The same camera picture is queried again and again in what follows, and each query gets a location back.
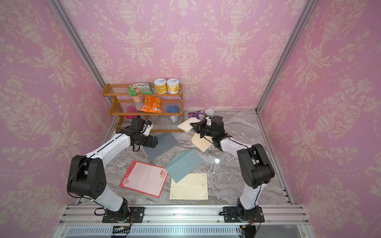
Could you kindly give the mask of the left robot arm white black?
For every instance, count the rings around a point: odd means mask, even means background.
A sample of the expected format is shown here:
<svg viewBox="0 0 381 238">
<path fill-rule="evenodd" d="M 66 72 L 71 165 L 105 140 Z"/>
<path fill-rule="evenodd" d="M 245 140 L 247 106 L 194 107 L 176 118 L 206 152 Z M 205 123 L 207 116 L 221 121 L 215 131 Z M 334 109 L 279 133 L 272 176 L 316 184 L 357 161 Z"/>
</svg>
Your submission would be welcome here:
<svg viewBox="0 0 381 238">
<path fill-rule="evenodd" d="M 151 121 L 134 118 L 129 126 L 119 129 L 116 134 L 99 148 L 86 155 L 72 158 L 66 191 L 73 198 L 86 198 L 105 210 L 105 217 L 115 222 L 132 223 L 133 214 L 125 198 L 115 194 L 107 185 L 105 168 L 120 152 L 128 147 L 140 149 L 142 146 L 155 148 L 158 138 L 150 135 Z"/>
</svg>

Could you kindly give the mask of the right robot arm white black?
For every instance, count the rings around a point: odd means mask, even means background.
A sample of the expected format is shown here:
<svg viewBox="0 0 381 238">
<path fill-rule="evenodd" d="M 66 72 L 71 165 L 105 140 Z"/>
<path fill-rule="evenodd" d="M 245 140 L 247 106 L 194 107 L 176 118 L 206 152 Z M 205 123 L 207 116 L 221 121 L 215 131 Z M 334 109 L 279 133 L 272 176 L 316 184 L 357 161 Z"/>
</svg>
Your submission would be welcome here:
<svg viewBox="0 0 381 238">
<path fill-rule="evenodd" d="M 190 124 L 200 138 L 211 137 L 212 144 L 220 151 L 238 158 L 242 178 L 245 182 L 242 195 L 237 201 L 238 218 L 243 222 L 262 223 L 265 221 L 259 198 L 264 188 L 275 176 L 272 163 L 261 144 L 247 145 L 238 142 L 224 129 L 220 116 Z"/>
</svg>

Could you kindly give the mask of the dark grey envelope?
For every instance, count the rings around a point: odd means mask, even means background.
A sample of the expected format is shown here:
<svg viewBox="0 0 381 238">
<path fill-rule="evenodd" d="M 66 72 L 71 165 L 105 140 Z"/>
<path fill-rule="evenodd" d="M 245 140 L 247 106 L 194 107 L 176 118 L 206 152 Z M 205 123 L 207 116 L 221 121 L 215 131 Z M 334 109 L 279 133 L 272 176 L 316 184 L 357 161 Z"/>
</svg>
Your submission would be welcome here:
<svg viewBox="0 0 381 238">
<path fill-rule="evenodd" d="M 156 137 L 158 138 L 158 144 L 155 148 L 143 147 L 144 152 L 151 161 L 179 145 L 178 140 L 170 132 L 158 134 Z"/>
</svg>

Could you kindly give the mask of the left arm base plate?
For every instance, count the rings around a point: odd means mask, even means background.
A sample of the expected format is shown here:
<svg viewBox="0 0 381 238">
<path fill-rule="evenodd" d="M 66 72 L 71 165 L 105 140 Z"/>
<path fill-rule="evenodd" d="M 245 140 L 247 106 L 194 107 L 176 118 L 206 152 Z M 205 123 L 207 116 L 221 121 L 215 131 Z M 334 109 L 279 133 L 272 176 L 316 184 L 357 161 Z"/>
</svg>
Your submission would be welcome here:
<svg viewBox="0 0 381 238">
<path fill-rule="evenodd" d="M 129 207 L 126 211 L 105 211 L 102 223 L 142 223 L 145 207 Z"/>
</svg>

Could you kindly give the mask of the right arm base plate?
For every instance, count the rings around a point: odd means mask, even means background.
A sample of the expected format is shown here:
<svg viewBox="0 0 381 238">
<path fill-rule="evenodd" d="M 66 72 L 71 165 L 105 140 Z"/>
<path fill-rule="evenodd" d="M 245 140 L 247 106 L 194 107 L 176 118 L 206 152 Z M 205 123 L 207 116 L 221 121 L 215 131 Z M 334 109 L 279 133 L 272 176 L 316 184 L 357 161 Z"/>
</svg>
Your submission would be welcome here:
<svg viewBox="0 0 381 238">
<path fill-rule="evenodd" d="M 250 210 L 245 210 L 239 206 L 225 206 L 218 215 L 223 216 L 225 223 L 263 223 L 265 221 L 264 213 L 260 206 Z"/>
</svg>

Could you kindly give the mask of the cream envelope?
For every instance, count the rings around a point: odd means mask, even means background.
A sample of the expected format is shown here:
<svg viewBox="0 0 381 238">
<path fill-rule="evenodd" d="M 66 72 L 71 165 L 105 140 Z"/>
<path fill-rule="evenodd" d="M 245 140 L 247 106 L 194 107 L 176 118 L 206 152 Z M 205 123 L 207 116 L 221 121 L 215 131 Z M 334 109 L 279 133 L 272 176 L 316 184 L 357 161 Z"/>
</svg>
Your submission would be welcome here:
<svg viewBox="0 0 381 238">
<path fill-rule="evenodd" d="M 177 128 L 188 133 L 192 130 L 191 123 L 199 123 L 199 122 L 200 122 L 200 120 L 197 118 L 189 118 L 186 121 L 184 121 L 183 123 L 179 124 L 177 126 Z"/>
</svg>

